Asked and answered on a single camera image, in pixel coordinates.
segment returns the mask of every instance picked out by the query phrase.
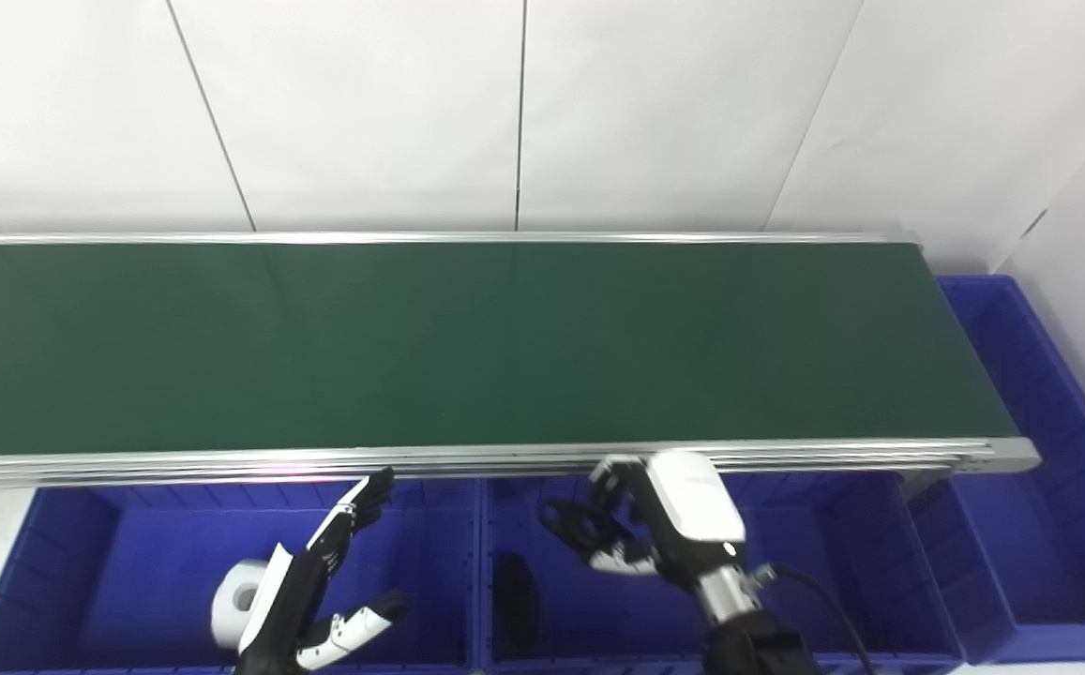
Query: roll of tape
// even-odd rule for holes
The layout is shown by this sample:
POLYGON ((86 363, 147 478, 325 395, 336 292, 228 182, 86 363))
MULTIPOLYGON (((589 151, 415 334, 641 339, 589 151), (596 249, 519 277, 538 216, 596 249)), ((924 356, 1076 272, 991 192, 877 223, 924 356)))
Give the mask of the roll of tape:
POLYGON ((264 572, 267 572, 267 561, 243 560, 234 564, 217 586, 217 594, 213 596, 212 628, 213 640, 220 648, 239 648, 264 572))

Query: blue storage crate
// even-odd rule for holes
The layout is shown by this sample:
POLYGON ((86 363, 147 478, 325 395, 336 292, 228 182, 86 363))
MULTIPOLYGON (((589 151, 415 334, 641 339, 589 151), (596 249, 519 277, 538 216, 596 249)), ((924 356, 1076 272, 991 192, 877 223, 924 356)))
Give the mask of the blue storage crate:
MULTIPOLYGON (((350 483, 39 491, 0 582, 0 672, 230 671, 209 631, 239 560, 298 551, 350 483)), ((401 480, 350 544, 324 616, 387 589, 412 607, 327 672, 469 672, 481 484, 401 480)))
MULTIPOLYGON (((487 482, 480 586, 482 661, 488 672, 682 675, 701 672, 705 625, 695 599, 659 577, 593 572, 538 525, 539 500, 573 499, 586 479, 487 482), (509 658, 494 615, 496 555, 520 555, 538 586, 531 653, 509 658)), ((890 474, 729 475, 743 512, 750 565, 778 561, 816 576, 841 599, 882 672, 948 672, 959 648, 942 598, 890 474)), ((826 672, 857 672, 841 625, 791 582, 766 606, 804 634, 826 672)))
POLYGON ((1043 458, 910 505, 946 606, 973 663, 1085 659, 1085 395, 1011 278, 940 283, 1043 458))

